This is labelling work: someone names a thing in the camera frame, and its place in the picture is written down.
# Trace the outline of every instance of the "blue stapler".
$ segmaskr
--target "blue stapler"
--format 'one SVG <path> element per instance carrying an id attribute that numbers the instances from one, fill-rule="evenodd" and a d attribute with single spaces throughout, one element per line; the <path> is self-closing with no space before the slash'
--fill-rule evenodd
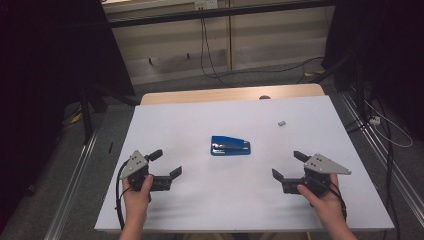
<path id="1" fill-rule="evenodd" d="M 226 136 L 212 136 L 211 154 L 213 156 L 249 155 L 250 142 Z"/>

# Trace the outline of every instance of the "electrical wire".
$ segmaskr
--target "electrical wire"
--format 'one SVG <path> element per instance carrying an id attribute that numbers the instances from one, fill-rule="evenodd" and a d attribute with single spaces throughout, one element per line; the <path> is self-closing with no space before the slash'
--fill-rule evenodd
<path id="1" fill-rule="evenodd" d="M 327 8 L 328 8 L 328 7 L 325 7 L 325 8 L 324 8 L 325 23 L 327 24 L 327 27 L 328 27 L 328 29 L 329 29 L 328 31 L 330 31 L 330 23 L 328 23 Z"/>
<path id="2" fill-rule="evenodd" d="M 122 199 L 122 196 L 124 196 L 124 193 L 126 193 L 128 190 L 130 190 L 131 189 L 131 187 L 128 187 L 127 189 L 125 189 L 122 193 L 121 193 L 121 196 L 119 196 L 119 201 L 121 201 L 121 199 Z"/>
<path id="3" fill-rule="evenodd" d="M 362 129 L 363 127 L 367 126 L 367 124 L 370 122 L 370 120 L 371 120 L 371 116 L 370 116 L 370 117 L 368 117 L 368 118 L 367 118 L 367 120 L 366 120 L 365 122 L 363 122 L 361 125 L 359 125 L 358 127 L 354 128 L 354 129 L 350 129 L 350 130 L 347 130 L 347 129 L 346 129 L 346 132 L 347 132 L 347 133 L 353 133 L 353 132 L 356 132 L 356 131 L 358 131 L 359 129 Z"/>
<path id="4" fill-rule="evenodd" d="M 385 129 L 384 125 L 382 125 L 383 130 L 387 134 L 387 137 L 389 139 L 391 139 L 392 133 L 391 133 L 389 121 L 386 117 L 386 112 L 385 112 L 383 105 L 381 104 L 379 99 L 377 99 L 377 102 L 380 105 L 380 108 L 383 112 L 382 115 L 384 115 L 384 119 L 386 120 L 387 130 Z M 392 197 L 392 193 L 391 193 L 391 182 L 392 182 L 393 166 L 394 166 L 394 156 L 393 155 L 394 155 L 393 144 L 392 144 L 392 141 L 389 141 L 388 142 L 387 157 L 386 157 L 386 163 L 387 163 L 386 193 L 387 193 L 387 195 L 386 195 L 385 207 L 386 207 L 387 211 L 389 211 L 389 208 L 392 210 L 393 218 L 394 218 L 394 222 L 395 222 L 395 228 L 396 228 L 396 239 L 400 240 L 401 239 L 400 224 L 399 224 L 399 219 L 398 219 L 398 216 L 397 216 L 396 208 L 394 206 L 394 201 L 393 201 L 393 197 Z M 387 230 L 384 231 L 383 240 L 386 239 L 386 235 L 387 235 Z"/>
<path id="5" fill-rule="evenodd" d="M 121 197 L 124 194 L 125 191 L 127 191 L 128 189 L 126 189 L 124 192 L 122 192 L 121 196 L 119 196 L 119 176 L 121 176 L 122 170 L 124 169 L 124 167 L 128 164 L 128 160 L 125 161 L 122 166 L 119 168 L 118 171 L 118 175 L 116 176 L 116 185 L 115 185 L 115 196 L 116 196 L 116 213 L 118 214 L 118 220 L 119 220 L 119 225 L 121 226 L 121 230 L 124 229 L 125 226 L 125 222 L 124 222 L 124 216 L 122 215 L 122 206 L 121 206 Z"/>
<path id="6" fill-rule="evenodd" d="M 71 113 L 69 113 L 67 116 L 65 116 L 63 118 L 63 120 L 66 120 L 66 119 L 70 118 L 72 115 L 74 115 L 80 109 L 81 109 L 81 104 L 78 104 L 78 106 Z"/>
<path id="7" fill-rule="evenodd" d="M 315 182 L 315 184 L 318 184 L 321 187 L 327 189 L 329 192 L 331 192 L 334 196 L 336 196 L 339 199 L 340 206 L 341 206 L 341 209 L 342 209 L 342 214 L 343 214 L 343 217 L 344 217 L 344 219 L 346 221 L 346 218 L 347 218 L 346 203 L 345 203 L 345 201 L 342 198 L 342 194 L 340 192 L 339 187 L 337 187 L 336 184 L 334 184 L 333 182 L 330 181 L 330 184 L 333 185 L 337 189 L 338 192 L 336 192 L 331 187 L 328 187 L 328 186 L 324 185 L 323 183 L 321 183 L 320 181 L 318 181 L 318 180 L 316 180 L 314 178 L 309 178 L 309 180 L 312 180 L 313 182 Z"/>
<path id="8" fill-rule="evenodd" d="M 212 78 L 218 78 L 219 82 L 221 82 L 223 85 L 233 88 L 234 87 L 233 85 L 225 83 L 224 81 L 222 81 L 221 77 L 218 76 L 218 74 L 216 74 L 215 67 L 213 66 L 213 62 L 212 62 L 211 51 L 209 49 L 209 42 L 208 42 L 208 35 L 207 35 L 207 31 L 206 31 L 205 19 L 201 18 L 200 21 L 202 23 L 202 53 L 200 55 L 200 65 L 202 67 L 202 71 L 203 71 L 203 73 L 205 74 L 206 77 L 210 77 L 209 75 L 206 74 L 205 69 L 203 67 L 203 46 L 204 46 L 204 42 L 206 40 L 206 47 L 208 48 L 209 61 L 210 61 L 211 66 L 212 66 L 212 71 L 215 75 L 215 77 L 212 77 Z"/>
<path id="9" fill-rule="evenodd" d="M 303 67 L 302 77 L 296 82 L 296 84 L 298 84 L 300 81 L 302 81 L 303 76 L 305 75 L 305 68 L 304 68 L 305 64 L 312 62 L 314 60 L 317 60 L 317 59 L 323 59 L 324 58 L 324 57 L 310 58 L 310 59 L 305 60 L 303 63 L 301 63 L 299 65 L 296 65 L 296 66 L 290 67 L 290 68 L 286 68 L 286 69 L 280 69 L 280 70 L 249 70 L 249 71 L 241 71 L 241 72 L 229 72 L 229 73 L 224 73 L 224 74 L 218 75 L 215 71 L 215 67 L 214 67 L 213 62 L 212 62 L 205 19 L 202 18 L 200 20 L 201 20 L 201 24 L 202 24 L 202 52 L 201 52 L 201 57 L 200 57 L 200 65 L 202 67 L 202 72 L 206 77 L 217 78 L 223 85 L 228 86 L 228 87 L 235 87 L 235 86 L 222 81 L 222 79 L 221 79 L 222 77 L 226 77 L 226 76 L 230 76 L 230 75 L 234 75 L 234 74 L 244 74 L 244 73 L 280 73 L 280 72 L 286 72 L 286 71 L 294 70 L 294 69 L 297 69 L 299 67 Z M 204 66 L 203 66 L 203 54 L 204 54 L 204 43 L 205 42 L 206 42 L 206 47 L 207 47 L 207 50 L 208 50 L 209 61 L 210 61 L 211 66 L 212 66 L 212 71 L 213 71 L 212 76 L 208 75 L 206 73 Z"/>
<path id="10" fill-rule="evenodd" d="M 393 143 L 394 145 L 396 145 L 396 146 L 398 146 L 398 147 L 403 147 L 403 148 L 408 148 L 408 147 L 411 147 L 413 144 L 414 144 L 414 141 L 412 140 L 412 138 L 401 128 L 401 127 L 399 127 L 398 125 L 396 125 L 394 122 L 392 122 L 392 121 L 390 121 L 388 118 L 386 118 L 385 116 L 383 116 L 383 114 L 381 114 L 380 112 L 378 112 L 370 103 L 368 103 L 368 101 L 365 101 L 365 103 L 375 112 L 375 113 L 377 113 L 381 118 L 383 118 L 384 120 L 386 120 L 388 123 L 387 124 L 389 124 L 389 123 L 391 123 L 393 126 L 395 126 L 396 128 L 398 128 L 406 137 L 408 137 L 409 138 L 409 141 L 410 141 L 410 143 L 408 144 L 408 145 L 402 145 L 402 144 L 399 144 L 399 143 L 396 143 L 396 142 L 394 142 L 394 141 L 392 141 L 391 139 L 389 139 L 389 138 L 387 138 L 386 136 L 384 136 L 378 129 L 377 129 L 377 127 L 375 126 L 375 124 L 373 124 L 374 125 L 374 129 L 375 129 L 375 131 L 381 136 L 381 137 L 383 137 L 384 139 L 386 139 L 387 141 L 389 141 L 389 142 L 391 142 L 391 143 Z"/>

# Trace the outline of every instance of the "black cable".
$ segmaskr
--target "black cable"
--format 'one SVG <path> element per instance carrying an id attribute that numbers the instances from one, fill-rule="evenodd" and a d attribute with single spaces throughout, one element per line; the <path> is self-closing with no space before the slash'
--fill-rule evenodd
<path id="1" fill-rule="evenodd" d="M 386 111 L 384 110 L 383 105 L 381 104 L 380 100 L 377 98 L 377 102 L 380 106 L 382 115 L 385 119 L 386 122 L 386 127 L 387 130 L 385 128 L 385 126 L 383 124 L 383 130 L 385 132 L 385 134 L 387 135 L 388 139 L 392 139 L 392 133 L 391 133 L 391 129 L 390 129 L 390 124 L 389 121 L 387 120 L 387 115 L 386 115 Z M 399 224 L 399 219 L 397 216 L 397 212 L 395 209 L 395 205 L 394 205 L 394 201 L 393 201 L 393 197 L 392 197 L 392 193 L 391 193 L 391 183 L 392 183 L 392 175 L 393 175 L 393 166 L 394 166 L 394 152 L 393 152 L 393 144 L 391 143 L 391 141 L 388 141 L 388 148 L 387 148 L 387 157 L 386 157 L 386 162 L 387 162 L 387 171 L 386 171 L 386 210 L 389 211 L 389 208 L 392 210 L 393 212 L 393 218 L 394 218 L 394 222 L 395 222 L 395 228 L 396 228 L 396 239 L 400 240 L 401 239 L 401 231 L 400 231 L 400 224 Z M 387 235 L 387 230 L 384 231 L 384 235 L 383 235 L 383 240 L 386 239 L 386 235 Z"/>
<path id="2" fill-rule="evenodd" d="M 63 118 L 63 120 L 66 120 L 66 119 L 68 119 L 69 117 L 71 117 L 73 114 L 75 114 L 79 109 L 81 108 L 81 104 L 78 104 L 78 106 L 70 113 L 70 114 L 68 114 L 67 116 L 65 116 L 64 118 Z"/>
<path id="3" fill-rule="evenodd" d="M 212 62 L 211 51 L 209 49 L 209 42 L 208 42 L 208 35 L 207 35 L 207 32 L 206 32 L 205 19 L 202 18 L 202 19 L 200 19 L 200 21 L 202 23 L 202 53 L 201 53 L 201 56 L 200 56 L 200 65 L 202 67 L 202 71 L 203 71 L 203 73 L 205 74 L 206 77 L 210 77 L 206 74 L 205 69 L 203 68 L 203 45 L 204 45 L 204 40 L 206 40 L 206 47 L 208 48 L 209 61 L 210 61 L 211 66 L 212 66 L 212 71 L 213 71 L 214 75 L 216 76 L 216 77 L 212 77 L 212 78 L 218 78 L 219 82 L 221 82 L 223 85 L 233 88 L 234 87 L 233 85 L 223 82 L 222 79 L 220 78 L 220 76 L 218 76 L 218 74 L 216 74 L 215 67 L 213 66 L 213 62 Z"/>
<path id="4" fill-rule="evenodd" d="M 371 114 L 369 115 L 369 117 L 367 118 L 367 120 L 365 121 L 365 122 L 363 122 L 361 125 L 359 125 L 358 127 L 356 127 L 356 128 L 354 128 L 354 129 L 350 129 L 350 130 L 347 130 L 346 129 L 346 132 L 349 134 L 349 133 L 353 133 L 353 132 L 355 132 L 355 131 L 358 131 L 359 129 L 362 129 L 363 127 L 365 127 L 365 126 L 367 126 L 368 125 L 368 123 L 370 122 L 370 120 L 371 120 Z"/>
<path id="5" fill-rule="evenodd" d="M 325 15 L 325 23 L 327 23 L 327 27 L 330 28 L 330 24 L 328 23 L 327 7 L 324 8 L 324 15 Z"/>
<path id="6" fill-rule="evenodd" d="M 321 187 L 327 189 L 329 192 L 331 192 L 334 196 L 336 196 L 339 199 L 340 206 L 342 208 L 342 214 L 343 214 L 343 217 L 344 217 L 344 219 L 346 221 L 346 218 L 347 218 L 346 203 L 344 202 L 344 200 L 342 198 L 342 194 L 340 192 L 340 189 L 336 186 L 336 184 L 334 184 L 333 182 L 330 182 L 330 184 L 332 184 L 333 186 L 336 187 L 338 193 L 336 191 L 334 191 L 331 187 L 324 185 L 323 183 L 321 183 L 320 181 L 318 181 L 318 180 L 316 180 L 314 178 L 309 178 L 309 179 L 312 180 L 314 183 L 320 185 Z"/>
<path id="7" fill-rule="evenodd" d="M 215 71 L 215 68 L 214 68 L 214 65 L 213 65 L 213 62 L 212 62 L 212 57 L 211 57 L 211 54 L 210 54 L 210 48 L 209 48 L 205 19 L 202 18 L 202 19 L 200 19 L 200 21 L 201 21 L 201 24 L 202 24 L 202 52 L 201 52 L 201 57 L 200 57 L 200 65 L 202 67 L 202 72 L 208 78 L 218 78 L 218 80 L 223 85 L 228 86 L 228 87 L 234 87 L 234 86 L 223 82 L 222 79 L 221 79 L 222 77 L 226 77 L 226 76 L 230 76 L 230 75 L 234 75 L 234 74 L 244 74 L 244 73 L 279 73 L 279 72 L 294 70 L 294 69 L 299 68 L 299 67 L 303 67 L 303 74 L 302 74 L 302 76 L 303 76 L 305 74 L 305 69 L 304 69 L 305 64 L 312 62 L 314 60 L 317 60 L 317 59 L 323 59 L 324 58 L 324 57 L 310 58 L 310 59 L 305 60 L 303 63 L 301 63 L 299 65 L 296 65 L 296 66 L 291 67 L 291 68 L 280 69 L 280 70 L 249 70 L 249 71 L 242 71 L 242 72 L 230 72 L 230 73 L 224 73 L 224 74 L 218 75 Z M 214 73 L 214 75 L 212 75 L 212 76 L 208 75 L 205 72 L 205 69 L 204 69 L 204 66 L 203 66 L 203 53 L 204 53 L 204 42 L 205 41 L 206 41 L 206 47 L 208 49 L 209 61 L 211 63 L 212 70 L 213 70 L 213 73 Z"/>
<path id="8" fill-rule="evenodd" d="M 297 80 L 297 82 L 295 82 L 295 84 L 299 84 L 302 80 L 303 80 L 303 78 L 305 77 L 305 65 L 307 64 L 307 63 L 310 63 L 310 62 L 312 62 L 313 60 L 317 60 L 317 59 L 322 59 L 322 58 L 324 58 L 324 57 L 316 57 L 316 58 L 310 58 L 310 59 L 306 59 L 301 65 L 302 65 L 302 76 L 300 77 L 300 79 L 299 80 Z"/>
<path id="9" fill-rule="evenodd" d="M 131 187 L 128 187 L 127 189 L 125 189 L 122 193 L 121 193 L 121 196 L 119 196 L 119 201 L 121 201 L 121 199 L 122 199 L 122 196 L 124 196 L 124 193 L 126 193 L 128 190 L 130 190 L 131 189 Z"/>
<path id="10" fill-rule="evenodd" d="M 115 189 L 115 194 L 116 194 L 116 212 L 118 214 L 118 220 L 119 220 L 119 225 L 121 226 L 121 230 L 124 229 L 125 226 L 125 222 L 124 222 L 124 216 L 122 215 L 122 207 L 121 207 L 121 197 L 122 194 L 124 194 L 125 191 L 127 191 L 129 188 L 127 188 L 122 194 L 121 196 L 119 196 L 119 176 L 121 176 L 122 170 L 124 169 L 124 167 L 127 165 L 128 161 L 125 161 L 121 168 L 119 168 L 118 171 L 118 175 L 116 177 L 116 189 Z"/>

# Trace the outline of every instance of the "white tabletop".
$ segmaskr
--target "white tabletop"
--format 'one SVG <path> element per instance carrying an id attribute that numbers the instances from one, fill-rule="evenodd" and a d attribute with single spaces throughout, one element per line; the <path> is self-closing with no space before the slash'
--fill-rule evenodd
<path id="1" fill-rule="evenodd" d="M 280 127 L 280 121 L 286 125 Z M 211 156 L 212 135 L 250 141 L 252 153 Z M 350 176 L 339 175 L 352 230 L 393 228 L 327 96 L 136 107 L 95 229 L 120 231 L 114 209 L 118 169 L 134 150 L 149 154 L 157 149 L 164 156 L 150 164 L 150 173 L 168 175 L 179 166 L 183 173 L 170 191 L 152 192 L 145 231 L 322 230 L 307 200 L 284 194 L 272 177 L 272 168 L 285 177 L 303 176 L 294 150 L 321 153 L 352 170 Z"/>

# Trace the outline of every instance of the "human hand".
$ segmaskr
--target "human hand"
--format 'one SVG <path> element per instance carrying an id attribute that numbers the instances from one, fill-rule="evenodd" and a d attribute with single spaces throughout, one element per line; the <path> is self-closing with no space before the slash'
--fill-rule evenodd
<path id="1" fill-rule="evenodd" d="M 141 230 L 147 218 L 149 193 L 153 184 L 153 176 L 148 175 L 139 192 L 129 189 L 124 193 L 126 220 L 120 239 L 140 239 Z M 128 189 L 128 178 L 122 181 L 122 189 Z"/>
<path id="2" fill-rule="evenodd" d="M 330 188 L 339 193 L 339 181 L 336 174 L 330 175 Z M 352 234 L 342 214 L 342 206 L 339 198 L 328 191 L 321 197 L 317 197 L 306 186 L 298 185 L 297 190 L 311 203 L 314 207 L 321 224 L 330 234 L 332 239 L 356 239 Z"/>

